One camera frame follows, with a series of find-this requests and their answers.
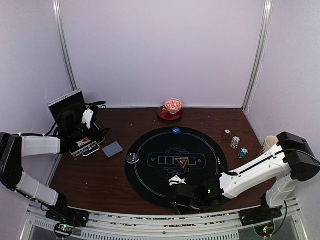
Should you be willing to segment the grey dealer button disc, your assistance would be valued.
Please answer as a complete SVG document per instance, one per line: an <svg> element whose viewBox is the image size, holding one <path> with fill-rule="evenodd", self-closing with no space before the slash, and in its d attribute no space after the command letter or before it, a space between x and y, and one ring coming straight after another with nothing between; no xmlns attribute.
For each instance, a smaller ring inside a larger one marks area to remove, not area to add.
<svg viewBox="0 0 320 240"><path fill-rule="evenodd" d="M126 162L128 164L136 164L139 160L140 160L140 158L137 153L129 153L126 156Z"/></svg>

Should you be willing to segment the red black triangle marker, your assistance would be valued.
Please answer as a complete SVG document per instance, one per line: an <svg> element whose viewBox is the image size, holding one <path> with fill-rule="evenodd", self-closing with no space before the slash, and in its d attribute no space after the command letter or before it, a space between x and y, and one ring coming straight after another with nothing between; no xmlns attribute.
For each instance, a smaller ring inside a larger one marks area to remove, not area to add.
<svg viewBox="0 0 320 240"><path fill-rule="evenodd" d="M185 167L187 166L188 162L189 162L189 158L188 157L179 157L179 158L175 158L175 161L183 168L185 169Z"/></svg>

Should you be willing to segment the blue cream poker chip stack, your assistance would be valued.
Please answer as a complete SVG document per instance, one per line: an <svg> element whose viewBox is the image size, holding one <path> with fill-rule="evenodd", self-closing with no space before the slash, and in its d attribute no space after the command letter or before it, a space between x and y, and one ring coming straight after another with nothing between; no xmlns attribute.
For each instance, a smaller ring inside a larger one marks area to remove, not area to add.
<svg viewBox="0 0 320 240"><path fill-rule="evenodd" d="M238 136L233 136L232 137L232 140L231 140L231 142L230 142L230 147L232 148L232 149L237 149L238 148L238 146L239 146L239 144L240 144L240 141L241 141L241 138L240 137L238 137Z"/></svg>

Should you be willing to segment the blue small blind button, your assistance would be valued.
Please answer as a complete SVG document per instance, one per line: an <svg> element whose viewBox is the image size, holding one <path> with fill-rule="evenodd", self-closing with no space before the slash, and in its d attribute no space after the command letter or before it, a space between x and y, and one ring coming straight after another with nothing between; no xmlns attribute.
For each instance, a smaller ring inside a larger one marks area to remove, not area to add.
<svg viewBox="0 0 320 240"><path fill-rule="evenodd" d="M174 127L174 128L172 129L172 133L175 134L175 135L178 135L178 134L180 134L181 132L182 132L182 130L181 130L180 128L178 128L178 127Z"/></svg>

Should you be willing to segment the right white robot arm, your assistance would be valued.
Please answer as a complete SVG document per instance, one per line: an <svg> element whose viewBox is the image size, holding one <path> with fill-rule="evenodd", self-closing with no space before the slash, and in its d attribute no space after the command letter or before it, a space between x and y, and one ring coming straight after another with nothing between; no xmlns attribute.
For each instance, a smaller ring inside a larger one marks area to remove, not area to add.
<svg viewBox="0 0 320 240"><path fill-rule="evenodd" d="M298 182L306 182L320 172L320 162L306 139L286 131L278 134L277 139L264 154L234 170L220 166L220 173L201 185L188 185L182 179L171 178L168 203L202 212L213 211L243 192L276 178L274 186L262 197L263 205L256 210L259 220L268 220Z"/></svg>

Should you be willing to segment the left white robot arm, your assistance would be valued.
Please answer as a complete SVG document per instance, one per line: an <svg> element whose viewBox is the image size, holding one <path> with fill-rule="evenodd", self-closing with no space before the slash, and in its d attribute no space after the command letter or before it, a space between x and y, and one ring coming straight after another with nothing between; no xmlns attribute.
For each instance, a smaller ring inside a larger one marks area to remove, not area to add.
<svg viewBox="0 0 320 240"><path fill-rule="evenodd" d="M28 156L63 155L71 153L88 157L97 152L109 128L96 125L99 107L105 101L73 103L56 118L46 134L0 134L0 182L9 190L35 199L47 206L61 222L72 218L67 198L28 175L22 160Z"/></svg>

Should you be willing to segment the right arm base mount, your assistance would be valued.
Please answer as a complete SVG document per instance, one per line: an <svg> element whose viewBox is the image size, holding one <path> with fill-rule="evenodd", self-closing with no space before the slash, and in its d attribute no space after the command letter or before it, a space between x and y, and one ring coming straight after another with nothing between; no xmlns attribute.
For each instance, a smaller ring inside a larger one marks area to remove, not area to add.
<svg viewBox="0 0 320 240"><path fill-rule="evenodd" d="M263 210L256 207L239 212L242 226L254 226L254 231L259 237L267 238L276 233L274 220L282 216L282 211L278 208Z"/></svg>

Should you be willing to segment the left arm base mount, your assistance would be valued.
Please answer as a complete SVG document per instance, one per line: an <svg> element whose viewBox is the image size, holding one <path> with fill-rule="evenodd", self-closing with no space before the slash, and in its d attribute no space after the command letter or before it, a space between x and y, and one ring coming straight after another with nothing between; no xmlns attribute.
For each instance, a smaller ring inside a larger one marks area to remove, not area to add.
<svg viewBox="0 0 320 240"><path fill-rule="evenodd" d="M76 228L86 227L90 213L88 211L70 208L69 216L64 216L62 213L47 207L45 216L48 219L54 220L57 223L53 227L53 233L59 239L69 238Z"/></svg>

